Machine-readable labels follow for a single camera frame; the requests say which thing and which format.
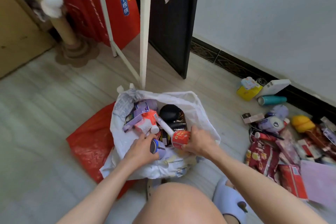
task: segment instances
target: cat scratching post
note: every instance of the cat scratching post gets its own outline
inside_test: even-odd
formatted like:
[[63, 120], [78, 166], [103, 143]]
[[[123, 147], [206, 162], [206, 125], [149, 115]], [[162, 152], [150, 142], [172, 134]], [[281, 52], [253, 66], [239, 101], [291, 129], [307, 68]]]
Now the cat scratching post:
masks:
[[88, 60], [95, 59], [99, 55], [96, 42], [76, 35], [64, 15], [60, 18], [50, 18], [50, 21], [62, 38], [61, 45], [57, 46], [58, 63], [81, 67], [86, 65]]

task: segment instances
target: wooden floor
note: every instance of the wooden floor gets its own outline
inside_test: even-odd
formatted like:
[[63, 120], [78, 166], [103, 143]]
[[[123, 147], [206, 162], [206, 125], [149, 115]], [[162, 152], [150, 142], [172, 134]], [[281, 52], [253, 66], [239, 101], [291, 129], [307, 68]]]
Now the wooden floor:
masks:
[[[95, 183], [73, 158], [65, 138], [134, 82], [123, 61], [100, 44], [100, 56], [85, 67], [55, 63], [54, 49], [0, 81], [0, 220], [1, 223], [55, 223], [82, 200]], [[139, 67], [139, 37], [125, 49]], [[161, 93], [194, 91], [221, 136], [221, 147], [243, 161], [249, 146], [248, 127], [240, 115], [257, 114], [254, 100], [245, 102], [235, 91], [240, 79], [190, 54], [183, 80], [149, 46], [146, 90]], [[291, 115], [302, 113], [288, 105]], [[197, 164], [177, 181], [212, 197], [223, 174], [210, 161]], [[138, 182], [112, 208], [107, 223], [131, 223], [145, 204], [145, 184]], [[261, 223], [249, 211], [248, 223]]]

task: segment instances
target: white wall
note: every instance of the white wall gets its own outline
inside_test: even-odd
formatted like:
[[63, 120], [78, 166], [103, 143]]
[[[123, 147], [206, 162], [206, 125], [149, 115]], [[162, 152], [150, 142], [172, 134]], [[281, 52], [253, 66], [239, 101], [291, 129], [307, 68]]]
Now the white wall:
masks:
[[336, 103], [336, 0], [198, 0], [194, 36]]

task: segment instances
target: hand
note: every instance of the hand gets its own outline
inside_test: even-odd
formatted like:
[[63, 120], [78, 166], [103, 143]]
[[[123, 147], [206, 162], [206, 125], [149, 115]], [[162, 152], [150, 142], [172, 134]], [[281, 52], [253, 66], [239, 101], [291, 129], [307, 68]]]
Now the hand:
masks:
[[198, 129], [196, 125], [191, 127], [191, 136], [188, 144], [182, 145], [182, 149], [198, 156], [209, 159], [212, 152], [219, 148], [216, 141], [205, 130]]
[[147, 138], [142, 134], [139, 139], [135, 139], [128, 152], [125, 154], [124, 161], [129, 162], [134, 171], [138, 168], [159, 159], [159, 153], [152, 154], [149, 149], [152, 139], [157, 139], [156, 135], [150, 134]]

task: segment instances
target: red can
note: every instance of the red can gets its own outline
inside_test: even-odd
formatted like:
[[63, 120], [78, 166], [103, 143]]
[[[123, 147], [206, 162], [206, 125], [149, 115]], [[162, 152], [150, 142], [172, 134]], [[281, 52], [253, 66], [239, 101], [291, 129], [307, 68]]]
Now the red can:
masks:
[[174, 132], [173, 137], [171, 138], [171, 144], [181, 149], [183, 144], [188, 144], [190, 138], [190, 132], [185, 130], [177, 130]]

